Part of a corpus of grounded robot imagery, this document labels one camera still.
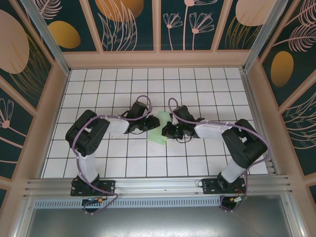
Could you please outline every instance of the green sponge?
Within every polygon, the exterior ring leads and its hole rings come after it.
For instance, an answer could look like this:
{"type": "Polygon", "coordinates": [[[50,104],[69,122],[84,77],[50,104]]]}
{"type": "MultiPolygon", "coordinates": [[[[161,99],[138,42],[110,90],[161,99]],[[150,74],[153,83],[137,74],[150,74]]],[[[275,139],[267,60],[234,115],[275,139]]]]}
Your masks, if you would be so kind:
{"type": "Polygon", "coordinates": [[[164,145],[167,142],[167,137],[162,136],[162,129],[167,125],[167,122],[171,121],[169,112],[159,111],[156,117],[160,121],[160,126],[151,130],[148,135],[148,140],[164,145]]]}

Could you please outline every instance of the decorative wallpaper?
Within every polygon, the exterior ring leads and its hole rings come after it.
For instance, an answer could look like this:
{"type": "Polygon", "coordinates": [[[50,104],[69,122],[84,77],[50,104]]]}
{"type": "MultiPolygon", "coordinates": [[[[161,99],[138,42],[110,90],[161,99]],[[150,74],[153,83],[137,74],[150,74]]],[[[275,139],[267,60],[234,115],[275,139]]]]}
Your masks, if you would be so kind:
{"type": "Polygon", "coordinates": [[[218,50],[250,49],[276,0],[233,0],[218,50]]]}
{"type": "Polygon", "coordinates": [[[154,49],[152,0],[89,0],[104,51],[154,49]]]}
{"type": "Polygon", "coordinates": [[[316,0],[302,0],[262,66],[278,105],[316,69],[316,0]]]}
{"type": "Polygon", "coordinates": [[[32,115],[0,89],[0,176],[12,178],[32,119],[32,115]]]}
{"type": "Polygon", "coordinates": [[[316,83],[282,117],[304,175],[316,172],[316,83]]]}
{"type": "Polygon", "coordinates": [[[223,0],[161,0],[161,50],[210,50],[223,0]]]}
{"type": "Polygon", "coordinates": [[[6,190],[0,189],[0,210],[1,210],[1,206],[2,206],[2,203],[4,201],[4,198],[5,198],[5,194],[6,194],[6,190]]]}
{"type": "Polygon", "coordinates": [[[263,52],[266,50],[269,42],[270,42],[270,39],[272,38],[272,36],[275,34],[275,32],[277,31],[281,21],[283,20],[284,16],[286,15],[288,9],[290,8],[290,6],[292,5],[293,3],[293,0],[288,0],[287,4],[286,4],[286,7],[285,9],[283,10],[281,16],[279,17],[275,27],[273,28],[272,32],[270,33],[269,37],[267,38],[265,44],[263,45],[261,51],[259,52],[259,57],[261,58],[261,55],[263,54],[263,52]]]}
{"type": "Polygon", "coordinates": [[[313,197],[315,205],[316,205],[316,185],[312,185],[309,188],[310,188],[312,197],[313,197]]]}
{"type": "Polygon", "coordinates": [[[34,108],[51,64],[8,0],[0,5],[0,76],[34,108]]]}
{"type": "Polygon", "coordinates": [[[79,0],[34,0],[63,52],[96,51],[79,0]]]}

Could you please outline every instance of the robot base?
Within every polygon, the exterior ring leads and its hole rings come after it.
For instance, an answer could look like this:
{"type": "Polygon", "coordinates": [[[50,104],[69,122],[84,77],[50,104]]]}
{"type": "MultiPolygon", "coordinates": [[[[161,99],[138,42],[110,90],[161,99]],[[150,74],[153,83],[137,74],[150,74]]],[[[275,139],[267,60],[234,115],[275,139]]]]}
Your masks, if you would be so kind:
{"type": "Polygon", "coordinates": [[[223,190],[218,185],[218,179],[202,179],[202,186],[204,194],[238,194],[238,189],[246,192],[245,180],[243,178],[236,179],[226,190],[223,190]]]}
{"type": "MultiPolygon", "coordinates": [[[[93,186],[107,192],[115,192],[115,180],[100,180],[98,177],[91,183],[93,186]]],[[[72,197],[95,197],[103,196],[103,193],[91,188],[82,179],[77,176],[77,180],[72,181],[70,196],[72,197]]]]}

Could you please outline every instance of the white grid floor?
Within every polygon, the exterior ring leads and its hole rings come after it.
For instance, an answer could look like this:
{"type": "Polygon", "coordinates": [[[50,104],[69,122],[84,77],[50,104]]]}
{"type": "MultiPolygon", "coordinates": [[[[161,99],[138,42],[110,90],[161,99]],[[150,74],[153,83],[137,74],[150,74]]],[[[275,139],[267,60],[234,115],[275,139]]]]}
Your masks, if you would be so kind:
{"type": "MultiPolygon", "coordinates": [[[[72,70],[54,129],[43,178],[74,178],[77,166],[65,134],[77,118],[91,109],[102,115],[121,115],[139,95],[148,95],[153,115],[169,111],[170,97],[188,106],[197,119],[236,122],[247,119],[254,126],[237,68],[154,68],[72,70]]],[[[231,156],[222,142],[192,139],[166,146],[141,135],[106,134],[96,152],[100,177],[166,177],[217,175],[231,156]]],[[[250,174],[267,174],[265,163],[250,174]]]]}

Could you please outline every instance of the black mounting plate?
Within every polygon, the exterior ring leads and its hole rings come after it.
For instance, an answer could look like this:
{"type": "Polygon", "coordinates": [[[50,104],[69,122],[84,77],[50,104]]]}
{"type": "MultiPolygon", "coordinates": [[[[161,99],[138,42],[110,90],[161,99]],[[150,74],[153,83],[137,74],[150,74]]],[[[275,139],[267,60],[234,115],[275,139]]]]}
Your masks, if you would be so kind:
{"type": "Polygon", "coordinates": [[[230,185],[227,190],[223,190],[217,184],[217,178],[213,179],[202,179],[201,188],[203,188],[204,194],[238,194],[238,189],[236,186],[243,192],[246,192],[245,180],[243,178],[238,178],[234,181],[233,184],[230,185]]]}
{"type": "MultiPolygon", "coordinates": [[[[114,193],[115,192],[115,180],[100,180],[97,187],[100,189],[104,189],[107,192],[114,193]]],[[[95,197],[95,196],[102,196],[102,193],[97,191],[97,190],[94,190],[94,192],[92,192],[92,188],[91,189],[82,188],[82,186],[80,185],[80,181],[75,180],[75,181],[73,181],[73,184],[72,184],[70,196],[72,196],[72,197],[84,197],[84,196],[95,197]]]]}

